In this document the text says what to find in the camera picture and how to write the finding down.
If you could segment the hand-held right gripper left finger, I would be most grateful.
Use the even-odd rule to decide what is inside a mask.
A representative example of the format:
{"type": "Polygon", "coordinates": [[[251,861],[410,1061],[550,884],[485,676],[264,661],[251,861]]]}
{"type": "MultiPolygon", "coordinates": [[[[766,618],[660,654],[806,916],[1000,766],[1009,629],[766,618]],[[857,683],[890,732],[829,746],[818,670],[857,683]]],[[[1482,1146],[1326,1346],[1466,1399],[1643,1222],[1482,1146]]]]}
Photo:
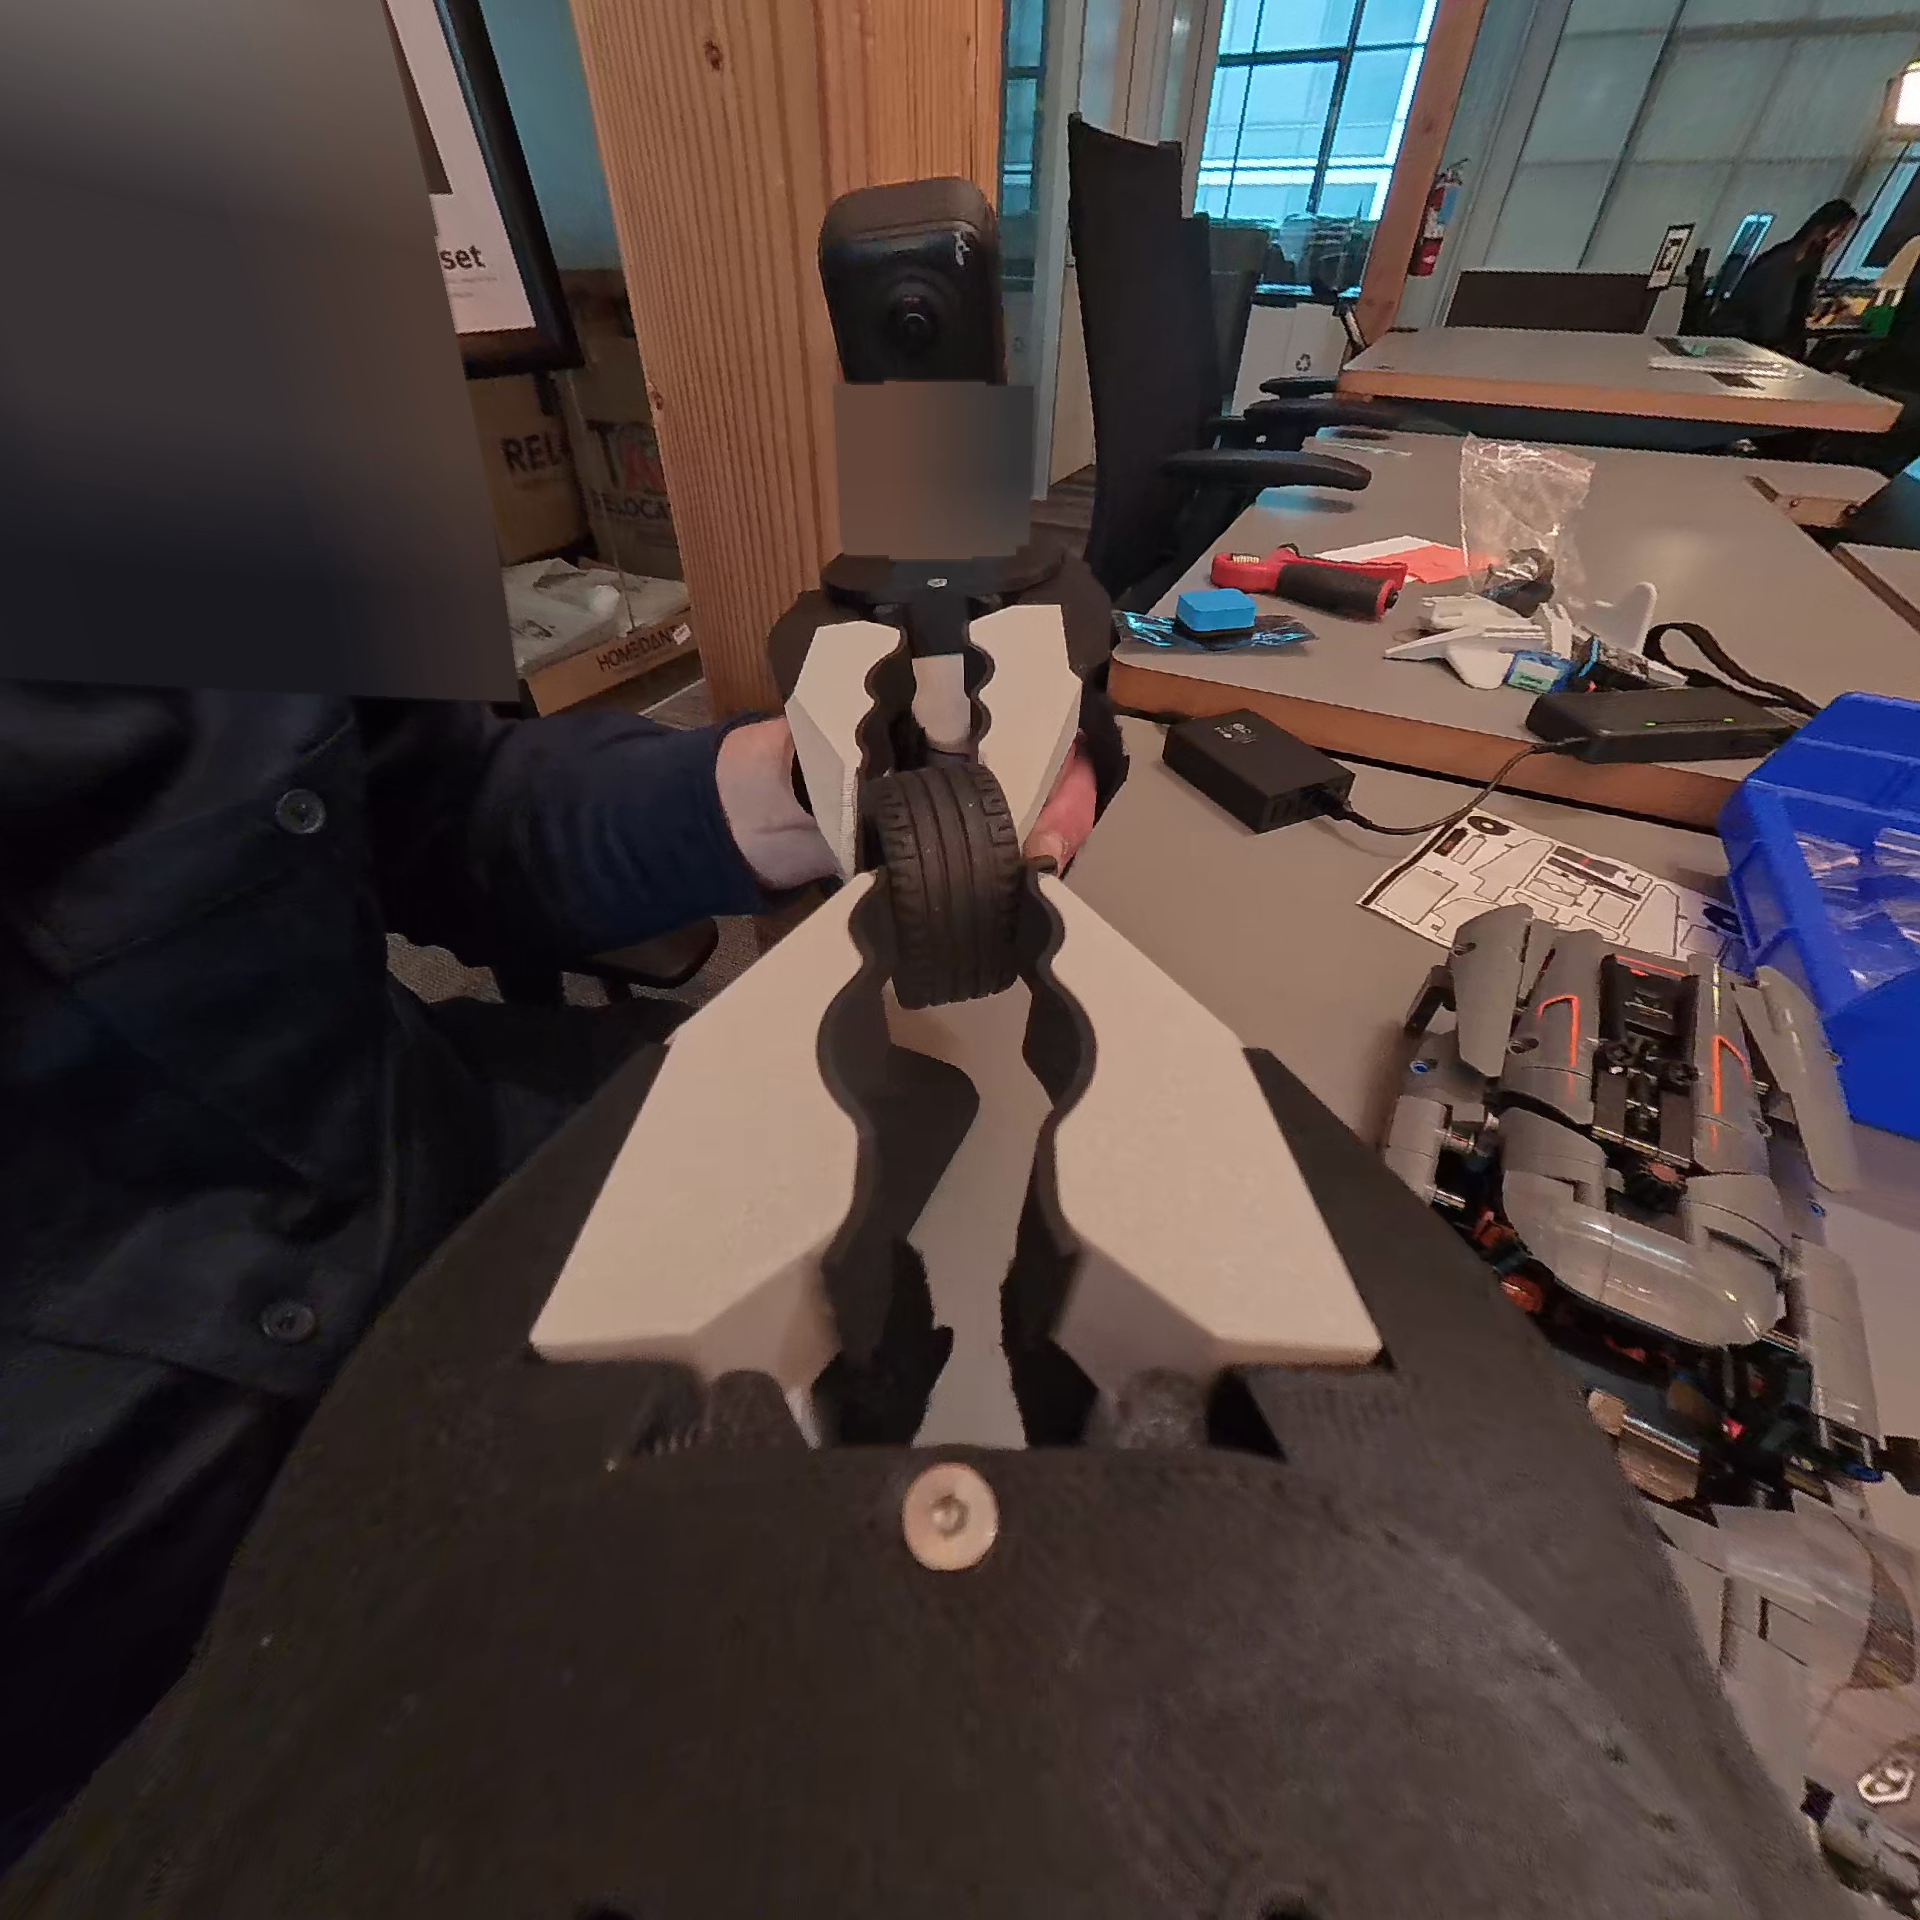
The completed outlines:
{"type": "Polygon", "coordinates": [[[666,1045],[532,1323],[548,1362],[760,1374],[832,1444],[907,1444],[954,1348],[909,1235],[954,1070],[891,1037],[896,927],[861,874],[666,1045]]]}

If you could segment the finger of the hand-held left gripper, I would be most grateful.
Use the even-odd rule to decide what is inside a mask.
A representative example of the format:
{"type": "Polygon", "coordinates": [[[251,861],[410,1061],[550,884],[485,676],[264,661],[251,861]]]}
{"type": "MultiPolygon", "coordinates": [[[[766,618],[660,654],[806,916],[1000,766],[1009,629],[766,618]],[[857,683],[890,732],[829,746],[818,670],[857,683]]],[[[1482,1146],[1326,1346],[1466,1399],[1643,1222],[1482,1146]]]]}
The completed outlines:
{"type": "Polygon", "coordinates": [[[976,691],[976,756],[1000,781],[1021,852],[1074,858],[1085,840],[1083,683],[1067,661],[1057,606],[1004,607],[971,622],[992,671],[976,691]]]}
{"type": "Polygon", "coordinates": [[[786,696],[786,728],[806,810],[838,879],[860,861],[860,786],[866,750],[860,732],[873,714],[873,675],[896,656],[901,630],[881,622],[835,622],[809,638],[786,696]]]}

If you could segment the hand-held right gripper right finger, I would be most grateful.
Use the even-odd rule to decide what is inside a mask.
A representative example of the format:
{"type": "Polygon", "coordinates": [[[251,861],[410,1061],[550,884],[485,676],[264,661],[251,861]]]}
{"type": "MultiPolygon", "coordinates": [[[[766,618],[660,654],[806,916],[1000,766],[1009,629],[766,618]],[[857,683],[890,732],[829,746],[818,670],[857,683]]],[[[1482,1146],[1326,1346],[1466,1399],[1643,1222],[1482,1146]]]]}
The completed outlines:
{"type": "Polygon", "coordinates": [[[1083,1443],[1147,1375],[1353,1372],[1381,1332],[1248,1048],[1081,896],[1028,874],[1021,1058],[1046,1094],[1000,1338],[1021,1437],[1083,1443]]]}

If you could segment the black toy wheel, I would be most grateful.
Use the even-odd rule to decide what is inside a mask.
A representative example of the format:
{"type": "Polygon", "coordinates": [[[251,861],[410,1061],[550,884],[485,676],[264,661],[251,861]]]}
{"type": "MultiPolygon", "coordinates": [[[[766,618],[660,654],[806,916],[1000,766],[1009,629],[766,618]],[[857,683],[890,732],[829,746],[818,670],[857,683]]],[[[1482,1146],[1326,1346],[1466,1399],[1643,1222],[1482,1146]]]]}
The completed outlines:
{"type": "Polygon", "coordinates": [[[891,908],[896,1002],[926,1011],[1010,989],[1027,868],[994,772],[945,762],[881,775],[861,789],[860,834],[891,908]]]}

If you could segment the grey toy car model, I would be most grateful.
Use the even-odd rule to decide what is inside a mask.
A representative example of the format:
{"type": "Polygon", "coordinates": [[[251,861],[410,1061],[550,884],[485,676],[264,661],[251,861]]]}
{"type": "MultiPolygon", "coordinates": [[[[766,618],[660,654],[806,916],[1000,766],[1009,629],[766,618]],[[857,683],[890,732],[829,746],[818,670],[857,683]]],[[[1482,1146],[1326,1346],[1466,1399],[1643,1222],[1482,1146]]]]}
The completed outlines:
{"type": "Polygon", "coordinates": [[[1893,1450],[1854,1268],[1809,1232],[1856,1183],[1812,998],[1508,902],[1466,919],[1404,1022],[1382,1162],[1475,1247],[1661,1504],[1835,1499],[1893,1450]]]}

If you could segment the person's left hand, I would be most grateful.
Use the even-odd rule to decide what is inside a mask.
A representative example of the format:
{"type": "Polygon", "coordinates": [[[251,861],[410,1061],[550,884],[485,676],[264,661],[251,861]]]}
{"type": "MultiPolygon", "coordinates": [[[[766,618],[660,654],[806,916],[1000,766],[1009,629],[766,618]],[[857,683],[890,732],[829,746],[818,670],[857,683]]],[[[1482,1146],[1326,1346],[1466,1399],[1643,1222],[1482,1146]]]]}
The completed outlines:
{"type": "MultiPolygon", "coordinates": [[[[832,848],[800,803],[795,770],[795,742],[781,715],[734,727],[716,759],[728,827],[756,879],[776,894],[837,876],[832,848]]],[[[1077,739],[1021,840],[1025,859],[1065,874],[1096,822],[1096,766],[1077,739]]]]}

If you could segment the small blue item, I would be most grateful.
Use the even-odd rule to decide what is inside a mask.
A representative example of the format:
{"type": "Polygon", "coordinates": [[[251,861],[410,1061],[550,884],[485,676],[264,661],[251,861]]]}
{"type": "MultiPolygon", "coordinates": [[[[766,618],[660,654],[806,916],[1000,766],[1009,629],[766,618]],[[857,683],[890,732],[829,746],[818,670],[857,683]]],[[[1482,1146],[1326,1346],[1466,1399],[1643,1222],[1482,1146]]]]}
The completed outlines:
{"type": "Polygon", "coordinates": [[[1235,587],[1187,589],[1169,614],[1116,611],[1112,624],[1116,643],[1190,656],[1273,654],[1313,639],[1302,622],[1261,613],[1235,587]]]}

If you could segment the black charger box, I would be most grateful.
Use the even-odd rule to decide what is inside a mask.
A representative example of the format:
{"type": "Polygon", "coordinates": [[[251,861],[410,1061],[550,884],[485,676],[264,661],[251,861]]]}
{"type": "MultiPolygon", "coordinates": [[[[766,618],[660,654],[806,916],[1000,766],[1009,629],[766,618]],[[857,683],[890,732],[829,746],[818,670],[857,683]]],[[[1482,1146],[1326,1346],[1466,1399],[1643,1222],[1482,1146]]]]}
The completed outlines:
{"type": "Polygon", "coordinates": [[[1187,718],[1164,734],[1164,766],[1248,831],[1344,819],[1353,770],[1256,710],[1187,718]]]}

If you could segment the open cardboard box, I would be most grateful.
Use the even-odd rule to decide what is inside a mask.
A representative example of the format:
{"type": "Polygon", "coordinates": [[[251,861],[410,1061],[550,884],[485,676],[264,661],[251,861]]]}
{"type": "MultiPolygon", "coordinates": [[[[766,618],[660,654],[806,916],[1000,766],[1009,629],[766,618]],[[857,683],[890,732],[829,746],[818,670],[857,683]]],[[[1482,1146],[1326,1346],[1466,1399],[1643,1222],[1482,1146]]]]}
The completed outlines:
{"type": "Polygon", "coordinates": [[[506,566],[500,583],[529,714],[560,714],[699,654],[684,581],[553,557],[506,566]]]}

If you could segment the black office chair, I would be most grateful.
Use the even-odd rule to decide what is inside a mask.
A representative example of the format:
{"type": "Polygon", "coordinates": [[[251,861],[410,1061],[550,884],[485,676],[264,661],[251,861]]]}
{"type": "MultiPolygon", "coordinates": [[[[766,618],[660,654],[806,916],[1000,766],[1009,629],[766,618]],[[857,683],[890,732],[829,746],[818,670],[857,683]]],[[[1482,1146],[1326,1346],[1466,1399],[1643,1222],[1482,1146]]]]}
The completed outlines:
{"type": "Polygon", "coordinates": [[[1220,411],[1209,220],[1185,211],[1185,152],[1067,126],[1069,240],[1085,334],[1096,496],[1085,563],[1145,613],[1261,492],[1363,492],[1347,459],[1259,440],[1220,411]]]}

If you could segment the printed cardboard box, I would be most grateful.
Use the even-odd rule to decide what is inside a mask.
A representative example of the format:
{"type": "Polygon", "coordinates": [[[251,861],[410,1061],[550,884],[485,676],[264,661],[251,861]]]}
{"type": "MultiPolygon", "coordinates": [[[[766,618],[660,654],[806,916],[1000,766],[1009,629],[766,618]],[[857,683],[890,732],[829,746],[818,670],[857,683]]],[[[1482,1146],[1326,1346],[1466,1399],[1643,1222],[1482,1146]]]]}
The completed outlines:
{"type": "Polygon", "coordinates": [[[467,384],[506,564],[590,549],[604,564],[680,581],[652,390],[614,271],[560,276],[584,363],[467,384]]]}

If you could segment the white sticker sheet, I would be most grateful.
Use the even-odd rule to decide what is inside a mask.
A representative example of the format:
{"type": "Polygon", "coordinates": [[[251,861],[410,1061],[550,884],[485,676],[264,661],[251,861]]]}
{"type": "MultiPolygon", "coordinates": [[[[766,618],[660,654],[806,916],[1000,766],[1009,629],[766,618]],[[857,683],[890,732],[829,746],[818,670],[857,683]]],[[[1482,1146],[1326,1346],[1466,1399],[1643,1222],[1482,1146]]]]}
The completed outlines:
{"type": "Polygon", "coordinates": [[[1360,896],[1363,909],[1430,944],[1452,944],[1467,920],[1505,904],[1616,946],[1748,971],[1738,915],[1716,894],[1490,812],[1435,831],[1360,896]]]}

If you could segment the white plastic part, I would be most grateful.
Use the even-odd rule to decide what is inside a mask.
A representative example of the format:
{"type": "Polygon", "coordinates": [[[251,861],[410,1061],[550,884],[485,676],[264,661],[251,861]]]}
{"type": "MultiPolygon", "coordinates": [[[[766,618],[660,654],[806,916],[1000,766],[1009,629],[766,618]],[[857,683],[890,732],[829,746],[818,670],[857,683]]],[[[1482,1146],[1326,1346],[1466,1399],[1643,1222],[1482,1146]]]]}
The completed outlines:
{"type": "Polygon", "coordinates": [[[1648,656],[1657,603],[1653,583],[1636,583],[1613,603],[1584,611],[1545,603],[1532,614],[1484,594],[1438,597],[1424,613],[1424,636],[1390,647],[1385,659],[1441,661],[1480,691],[1680,687],[1685,676],[1648,656]]]}

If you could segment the person's dark jacket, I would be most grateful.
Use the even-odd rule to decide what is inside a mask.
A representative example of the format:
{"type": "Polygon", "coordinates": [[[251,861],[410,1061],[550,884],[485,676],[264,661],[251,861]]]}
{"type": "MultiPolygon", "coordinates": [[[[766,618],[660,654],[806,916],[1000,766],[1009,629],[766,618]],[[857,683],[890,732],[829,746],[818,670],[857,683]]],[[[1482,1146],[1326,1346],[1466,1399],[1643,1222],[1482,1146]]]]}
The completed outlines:
{"type": "Polygon", "coordinates": [[[356,1341],[622,1043],[457,1031],[485,704],[4,682],[4,1864],[171,1690],[356,1341]]]}

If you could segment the small clear bag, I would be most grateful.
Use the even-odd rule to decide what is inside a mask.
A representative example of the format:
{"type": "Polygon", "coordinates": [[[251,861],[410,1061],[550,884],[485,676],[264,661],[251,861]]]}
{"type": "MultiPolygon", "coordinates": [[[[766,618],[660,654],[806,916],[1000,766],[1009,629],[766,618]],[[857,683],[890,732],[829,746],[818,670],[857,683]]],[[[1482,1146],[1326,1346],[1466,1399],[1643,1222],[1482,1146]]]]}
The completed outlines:
{"type": "Polygon", "coordinates": [[[1579,587],[1576,525],[1594,472],[1594,456],[1568,447],[1460,440],[1458,542],[1484,599],[1532,618],[1579,587]]]}

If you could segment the black monitor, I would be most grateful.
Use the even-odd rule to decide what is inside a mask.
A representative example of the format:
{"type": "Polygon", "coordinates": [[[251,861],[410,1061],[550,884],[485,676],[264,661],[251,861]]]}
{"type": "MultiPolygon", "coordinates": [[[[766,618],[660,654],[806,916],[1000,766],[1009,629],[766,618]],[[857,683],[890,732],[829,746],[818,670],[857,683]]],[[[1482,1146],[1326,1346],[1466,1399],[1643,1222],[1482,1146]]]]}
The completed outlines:
{"type": "Polygon", "coordinates": [[[1657,300],[1643,271],[1464,271],[1443,324],[1643,334],[1657,300]]]}

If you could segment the blue plastic bin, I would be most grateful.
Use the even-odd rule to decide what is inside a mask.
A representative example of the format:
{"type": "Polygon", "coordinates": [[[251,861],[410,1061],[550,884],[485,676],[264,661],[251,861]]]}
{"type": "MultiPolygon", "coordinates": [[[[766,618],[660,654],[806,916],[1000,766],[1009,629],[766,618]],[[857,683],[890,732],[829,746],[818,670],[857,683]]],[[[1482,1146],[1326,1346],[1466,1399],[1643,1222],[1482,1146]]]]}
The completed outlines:
{"type": "Polygon", "coordinates": [[[1846,692],[1739,781],[1720,839],[1747,956],[1812,998],[1850,1112],[1917,1138],[1917,970],[1854,989],[1795,843],[1809,829],[1866,845],[1883,826],[1917,829],[1917,704],[1846,692]]]}

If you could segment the clear bags of toy parts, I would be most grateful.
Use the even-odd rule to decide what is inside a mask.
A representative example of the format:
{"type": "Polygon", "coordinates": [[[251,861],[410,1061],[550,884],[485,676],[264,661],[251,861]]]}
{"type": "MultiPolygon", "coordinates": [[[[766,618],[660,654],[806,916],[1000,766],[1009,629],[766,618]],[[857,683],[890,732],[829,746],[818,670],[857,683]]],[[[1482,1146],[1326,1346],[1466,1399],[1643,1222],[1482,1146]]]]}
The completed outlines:
{"type": "Polygon", "coordinates": [[[1798,829],[1820,912],[1856,991],[1917,970],[1917,829],[1883,826],[1854,845],[1798,829]]]}

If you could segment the thick wooden post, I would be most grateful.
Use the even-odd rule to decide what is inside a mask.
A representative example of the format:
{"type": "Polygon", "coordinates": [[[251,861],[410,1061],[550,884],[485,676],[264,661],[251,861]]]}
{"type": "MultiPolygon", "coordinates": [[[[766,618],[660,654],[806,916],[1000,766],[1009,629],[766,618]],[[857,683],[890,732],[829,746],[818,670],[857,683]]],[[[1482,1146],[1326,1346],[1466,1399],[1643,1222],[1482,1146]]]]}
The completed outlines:
{"type": "Polygon", "coordinates": [[[573,2],[693,630],[718,718],[838,551],[828,205],[1001,158],[1000,2],[573,2]]]}

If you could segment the red handled tool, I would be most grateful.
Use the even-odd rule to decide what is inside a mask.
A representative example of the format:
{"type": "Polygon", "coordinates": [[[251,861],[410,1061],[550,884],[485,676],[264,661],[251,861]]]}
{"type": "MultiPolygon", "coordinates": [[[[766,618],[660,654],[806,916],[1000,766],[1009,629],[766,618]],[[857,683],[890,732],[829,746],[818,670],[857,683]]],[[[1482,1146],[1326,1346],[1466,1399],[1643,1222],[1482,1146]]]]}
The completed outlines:
{"type": "Polygon", "coordinates": [[[1289,600],[1298,607],[1379,622],[1397,606],[1409,583],[1404,563],[1353,563],[1306,557],[1284,547],[1267,555],[1218,551],[1209,564],[1209,583],[1289,600]]]}

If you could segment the slim wooden post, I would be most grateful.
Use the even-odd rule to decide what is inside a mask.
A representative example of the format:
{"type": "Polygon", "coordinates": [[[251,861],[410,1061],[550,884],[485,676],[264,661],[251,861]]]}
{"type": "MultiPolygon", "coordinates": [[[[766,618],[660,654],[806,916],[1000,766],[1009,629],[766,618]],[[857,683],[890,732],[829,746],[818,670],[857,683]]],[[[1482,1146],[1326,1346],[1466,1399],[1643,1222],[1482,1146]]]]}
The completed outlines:
{"type": "Polygon", "coordinates": [[[1486,2],[1438,2],[1353,318],[1369,350],[1395,327],[1486,2]]]}

